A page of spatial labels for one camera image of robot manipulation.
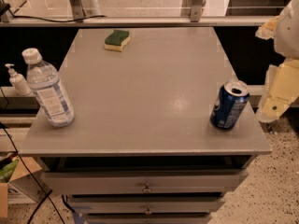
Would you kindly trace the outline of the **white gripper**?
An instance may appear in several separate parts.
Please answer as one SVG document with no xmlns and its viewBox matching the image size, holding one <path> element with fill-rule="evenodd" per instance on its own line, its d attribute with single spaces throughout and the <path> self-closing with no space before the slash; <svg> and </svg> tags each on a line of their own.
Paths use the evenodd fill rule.
<svg viewBox="0 0 299 224">
<path fill-rule="evenodd" d="M 270 65 L 265 76 L 263 94 L 256 118 L 270 123 L 280 116 L 299 97 L 299 0 L 283 8 L 279 16 L 265 22 L 255 36 L 264 40 L 274 38 L 276 53 L 286 59 L 279 66 Z"/>
</svg>

